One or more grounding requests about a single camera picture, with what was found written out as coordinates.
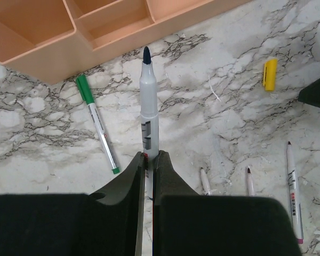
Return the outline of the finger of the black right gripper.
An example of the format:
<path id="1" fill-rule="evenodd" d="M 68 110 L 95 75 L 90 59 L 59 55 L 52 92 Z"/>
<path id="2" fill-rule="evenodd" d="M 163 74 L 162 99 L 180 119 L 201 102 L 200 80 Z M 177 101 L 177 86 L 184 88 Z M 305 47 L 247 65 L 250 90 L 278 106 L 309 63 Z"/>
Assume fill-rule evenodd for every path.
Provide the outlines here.
<path id="1" fill-rule="evenodd" d="M 300 91 L 298 101 L 320 108 L 320 78 Z"/>

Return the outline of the blue white pen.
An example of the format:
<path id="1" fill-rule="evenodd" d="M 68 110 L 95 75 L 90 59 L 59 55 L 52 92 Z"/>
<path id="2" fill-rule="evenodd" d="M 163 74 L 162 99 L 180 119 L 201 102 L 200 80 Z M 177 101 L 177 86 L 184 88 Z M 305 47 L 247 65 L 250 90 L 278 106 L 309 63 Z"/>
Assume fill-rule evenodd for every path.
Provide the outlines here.
<path id="1" fill-rule="evenodd" d="M 141 68 L 140 103 L 141 103 L 141 133 L 143 153 L 146 159 L 146 189 L 147 196 L 153 199 L 154 164 L 159 153 L 159 117 L 157 105 L 157 80 L 154 74 L 150 50 L 143 50 Z"/>

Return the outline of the green white pen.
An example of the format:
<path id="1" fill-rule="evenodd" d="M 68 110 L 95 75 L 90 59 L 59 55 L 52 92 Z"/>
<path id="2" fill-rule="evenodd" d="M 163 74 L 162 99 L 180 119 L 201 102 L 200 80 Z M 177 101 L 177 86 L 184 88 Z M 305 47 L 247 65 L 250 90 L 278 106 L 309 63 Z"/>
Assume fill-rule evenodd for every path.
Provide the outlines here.
<path id="1" fill-rule="evenodd" d="M 110 168 L 111 168 L 113 174 L 119 174 L 120 173 L 119 164 L 118 164 L 118 161 L 113 153 L 113 149 L 110 145 L 108 134 L 106 132 L 106 129 L 105 129 L 104 123 L 100 117 L 100 114 L 98 112 L 98 109 L 97 109 L 94 102 L 89 103 L 87 106 L 88 106 L 91 118 L 94 122 L 101 146 L 102 146 L 102 148 L 107 156 L 108 162 L 110 164 Z"/>

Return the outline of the green pen cap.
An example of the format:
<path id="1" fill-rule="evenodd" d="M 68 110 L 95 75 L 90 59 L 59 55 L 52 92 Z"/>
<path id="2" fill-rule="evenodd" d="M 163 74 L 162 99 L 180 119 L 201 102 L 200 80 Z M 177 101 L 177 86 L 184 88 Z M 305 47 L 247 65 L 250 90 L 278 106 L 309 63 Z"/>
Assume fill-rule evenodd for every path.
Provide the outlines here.
<path id="1" fill-rule="evenodd" d="M 76 78 L 76 85 L 83 101 L 85 101 L 87 105 L 94 103 L 94 97 L 85 75 L 80 75 Z"/>

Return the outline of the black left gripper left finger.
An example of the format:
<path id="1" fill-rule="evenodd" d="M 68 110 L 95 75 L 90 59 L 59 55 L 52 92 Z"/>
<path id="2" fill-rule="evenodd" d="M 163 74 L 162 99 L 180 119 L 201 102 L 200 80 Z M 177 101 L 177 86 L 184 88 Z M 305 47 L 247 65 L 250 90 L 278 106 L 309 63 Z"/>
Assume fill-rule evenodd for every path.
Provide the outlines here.
<path id="1" fill-rule="evenodd" d="M 87 194 L 0 195 L 0 255 L 141 255 L 144 155 Z"/>

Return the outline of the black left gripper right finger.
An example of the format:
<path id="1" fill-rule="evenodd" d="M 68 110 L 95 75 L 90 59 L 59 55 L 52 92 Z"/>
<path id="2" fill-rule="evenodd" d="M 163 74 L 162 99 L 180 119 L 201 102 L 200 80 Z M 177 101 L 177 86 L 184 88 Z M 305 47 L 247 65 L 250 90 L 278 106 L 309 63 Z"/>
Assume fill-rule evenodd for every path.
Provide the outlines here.
<path id="1" fill-rule="evenodd" d="M 203 196 L 160 151 L 155 162 L 153 255 L 300 255 L 288 213 L 268 197 Z"/>

